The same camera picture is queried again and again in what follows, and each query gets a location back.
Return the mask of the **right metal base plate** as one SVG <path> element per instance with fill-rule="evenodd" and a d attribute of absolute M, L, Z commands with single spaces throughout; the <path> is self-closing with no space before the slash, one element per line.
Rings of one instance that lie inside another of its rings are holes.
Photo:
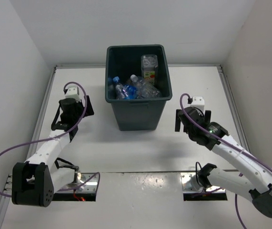
<path fill-rule="evenodd" d="M 181 173 L 181 185 L 183 194 L 202 194 L 207 195 L 210 193 L 226 193 L 226 189 L 218 186 L 211 186 L 209 188 L 200 187 L 195 178 L 195 172 L 182 172 Z"/>

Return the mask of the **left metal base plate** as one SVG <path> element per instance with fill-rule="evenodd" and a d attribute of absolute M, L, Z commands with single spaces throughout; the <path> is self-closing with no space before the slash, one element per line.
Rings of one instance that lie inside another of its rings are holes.
<path fill-rule="evenodd" d="M 56 190 L 56 192 L 73 192 L 77 193 L 97 193 L 101 179 L 100 172 L 96 173 L 81 173 L 77 172 L 75 174 L 74 181 L 65 184 Z"/>

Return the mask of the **metal base plate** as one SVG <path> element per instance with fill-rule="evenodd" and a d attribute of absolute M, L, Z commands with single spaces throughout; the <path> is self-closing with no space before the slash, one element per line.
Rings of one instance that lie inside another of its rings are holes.
<path fill-rule="evenodd" d="M 65 184 L 56 190 L 56 192 L 73 192 L 77 193 L 97 193 L 101 179 L 100 172 L 96 173 L 81 173 L 77 172 L 75 174 L 74 181 Z"/>
<path fill-rule="evenodd" d="M 195 178 L 195 172 L 182 172 L 181 173 L 181 185 L 183 194 L 202 194 L 207 195 L 210 193 L 226 193 L 226 189 L 218 186 L 211 186 L 209 188 L 200 187 Z"/>

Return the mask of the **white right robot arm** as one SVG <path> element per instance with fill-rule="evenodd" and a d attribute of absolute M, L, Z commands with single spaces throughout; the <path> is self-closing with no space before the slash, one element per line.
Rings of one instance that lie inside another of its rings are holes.
<path fill-rule="evenodd" d="M 211 186 L 222 187 L 249 200 L 260 213 L 272 218 L 272 169 L 260 164 L 224 127 L 210 119 L 209 110 L 203 113 L 196 107 L 178 109 L 175 131 L 182 127 L 190 140 L 225 159 L 242 176 L 207 163 L 188 181 L 188 188 L 200 192 Z"/>

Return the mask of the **dark green plastic bin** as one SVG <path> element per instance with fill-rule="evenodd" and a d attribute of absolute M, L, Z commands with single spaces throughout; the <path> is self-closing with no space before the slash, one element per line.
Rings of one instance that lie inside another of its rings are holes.
<path fill-rule="evenodd" d="M 117 99 L 112 79 L 126 83 L 132 74 L 141 76 L 141 57 L 154 54 L 158 59 L 155 87 L 161 98 Z M 106 53 L 105 100 L 113 109 L 121 131 L 154 130 L 157 128 L 172 88 L 164 47 L 160 44 L 110 46 Z"/>

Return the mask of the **small clear bottle white cap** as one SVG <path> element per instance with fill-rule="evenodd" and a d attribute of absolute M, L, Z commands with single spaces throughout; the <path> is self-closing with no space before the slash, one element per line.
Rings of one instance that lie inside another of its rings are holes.
<path fill-rule="evenodd" d="M 152 85 L 156 83 L 158 74 L 158 58 L 155 54 L 147 54 L 141 57 L 142 77 Z"/>

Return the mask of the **blue label crushed bottle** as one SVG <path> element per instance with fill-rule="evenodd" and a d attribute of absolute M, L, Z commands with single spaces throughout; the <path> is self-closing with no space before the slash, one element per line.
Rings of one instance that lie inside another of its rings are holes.
<path fill-rule="evenodd" d="M 129 100 L 138 98 L 138 91 L 134 86 L 118 84 L 115 86 L 115 90 L 117 99 Z"/>

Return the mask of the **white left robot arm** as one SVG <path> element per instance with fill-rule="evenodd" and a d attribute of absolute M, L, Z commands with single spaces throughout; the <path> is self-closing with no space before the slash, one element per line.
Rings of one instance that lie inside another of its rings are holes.
<path fill-rule="evenodd" d="M 59 100 L 59 107 L 51 123 L 49 140 L 25 162 L 18 162 L 12 170 L 12 203 L 24 206 L 47 207 L 54 194 L 60 190 L 73 189 L 81 184 L 81 174 L 76 165 L 58 166 L 60 153 L 72 142 L 77 131 L 77 122 L 84 117 L 94 115 L 89 96 L 85 101 L 80 98 Z"/>

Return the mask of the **large clear bottle white cap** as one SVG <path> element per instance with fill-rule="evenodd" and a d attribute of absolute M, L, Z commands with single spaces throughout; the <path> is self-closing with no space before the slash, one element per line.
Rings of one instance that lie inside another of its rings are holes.
<path fill-rule="evenodd" d="M 133 86 L 138 90 L 139 97 L 143 99 L 161 98 L 161 92 L 143 77 L 132 74 L 130 76 Z"/>

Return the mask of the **blue cap water bottle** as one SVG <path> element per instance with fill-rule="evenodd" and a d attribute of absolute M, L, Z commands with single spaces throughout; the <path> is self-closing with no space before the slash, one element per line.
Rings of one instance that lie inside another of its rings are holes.
<path fill-rule="evenodd" d="M 117 99 L 117 90 L 116 90 L 117 83 L 113 81 L 112 77 L 108 77 L 108 84 L 107 84 L 107 91 L 108 97 L 110 99 Z"/>

